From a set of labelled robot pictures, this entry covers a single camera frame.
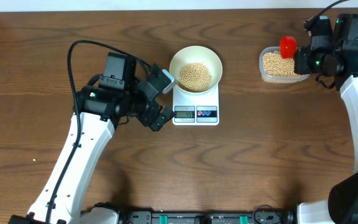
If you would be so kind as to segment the red measuring scoop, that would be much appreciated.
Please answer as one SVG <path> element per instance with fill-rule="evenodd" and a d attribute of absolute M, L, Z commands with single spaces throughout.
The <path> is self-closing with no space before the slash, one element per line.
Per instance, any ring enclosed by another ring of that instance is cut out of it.
<path fill-rule="evenodd" d="M 283 36 L 279 47 L 282 58 L 293 58 L 297 50 L 296 39 L 292 36 Z"/>

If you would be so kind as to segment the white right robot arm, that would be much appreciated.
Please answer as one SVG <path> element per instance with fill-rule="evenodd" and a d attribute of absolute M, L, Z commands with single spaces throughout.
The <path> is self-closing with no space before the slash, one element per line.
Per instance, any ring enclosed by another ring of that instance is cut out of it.
<path fill-rule="evenodd" d="M 326 16 L 313 16 L 304 23 L 310 44 L 294 54 L 295 73 L 333 77 L 328 85 L 340 92 L 351 125 L 354 171 L 335 185 L 326 200 L 301 203 L 297 223 L 358 223 L 358 14 L 340 14 L 334 25 Z"/>

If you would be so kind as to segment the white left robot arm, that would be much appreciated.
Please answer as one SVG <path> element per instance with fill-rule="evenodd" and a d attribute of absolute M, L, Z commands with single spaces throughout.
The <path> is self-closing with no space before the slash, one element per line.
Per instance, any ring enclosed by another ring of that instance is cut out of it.
<path fill-rule="evenodd" d="M 26 216 L 13 215 L 10 223 L 125 223 L 109 203 L 83 213 L 86 190 L 122 117 L 136 117 L 153 131 L 174 117 L 172 109 L 155 100 L 174 86 L 174 77 L 157 65 L 108 53 L 104 73 L 95 75 L 77 94 L 67 140 L 42 193 Z"/>

